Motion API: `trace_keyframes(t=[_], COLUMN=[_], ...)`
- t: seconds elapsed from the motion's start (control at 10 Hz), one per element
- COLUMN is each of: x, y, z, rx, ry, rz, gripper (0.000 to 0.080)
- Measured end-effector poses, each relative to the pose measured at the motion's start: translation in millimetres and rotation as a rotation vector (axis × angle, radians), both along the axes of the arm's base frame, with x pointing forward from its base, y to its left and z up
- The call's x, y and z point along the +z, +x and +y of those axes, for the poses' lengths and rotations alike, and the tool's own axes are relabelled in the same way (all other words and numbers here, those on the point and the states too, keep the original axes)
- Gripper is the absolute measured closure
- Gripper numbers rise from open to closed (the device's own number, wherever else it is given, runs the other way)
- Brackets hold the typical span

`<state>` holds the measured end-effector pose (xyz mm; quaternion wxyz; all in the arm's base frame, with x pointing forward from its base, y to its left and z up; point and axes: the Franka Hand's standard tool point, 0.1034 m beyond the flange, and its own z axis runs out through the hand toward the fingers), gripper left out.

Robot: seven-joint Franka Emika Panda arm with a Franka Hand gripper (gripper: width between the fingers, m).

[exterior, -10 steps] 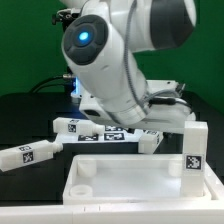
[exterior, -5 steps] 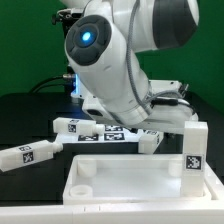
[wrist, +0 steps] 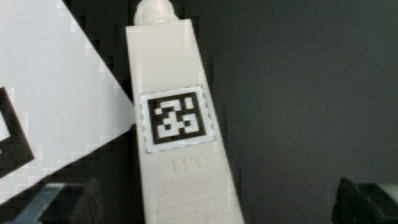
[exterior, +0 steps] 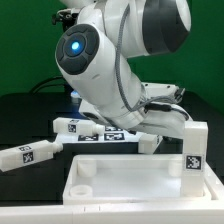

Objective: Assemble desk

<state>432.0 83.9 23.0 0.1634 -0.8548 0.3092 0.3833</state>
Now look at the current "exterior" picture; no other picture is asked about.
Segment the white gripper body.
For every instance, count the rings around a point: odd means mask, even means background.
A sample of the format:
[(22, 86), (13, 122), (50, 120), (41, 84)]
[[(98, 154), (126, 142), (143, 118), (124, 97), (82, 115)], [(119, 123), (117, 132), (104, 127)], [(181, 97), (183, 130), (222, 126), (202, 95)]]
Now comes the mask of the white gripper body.
[(145, 119), (131, 127), (131, 131), (182, 138), (186, 121), (192, 117), (179, 105), (155, 103), (146, 113)]

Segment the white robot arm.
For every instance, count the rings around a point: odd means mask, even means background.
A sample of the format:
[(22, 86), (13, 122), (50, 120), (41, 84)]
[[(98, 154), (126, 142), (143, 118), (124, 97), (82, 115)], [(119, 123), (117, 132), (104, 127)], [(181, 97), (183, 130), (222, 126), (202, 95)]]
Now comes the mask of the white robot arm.
[(191, 28), (187, 0), (61, 0), (75, 19), (56, 63), (94, 110), (89, 118), (127, 131), (182, 138), (187, 113), (169, 96), (151, 97), (127, 60), (175, 52)]

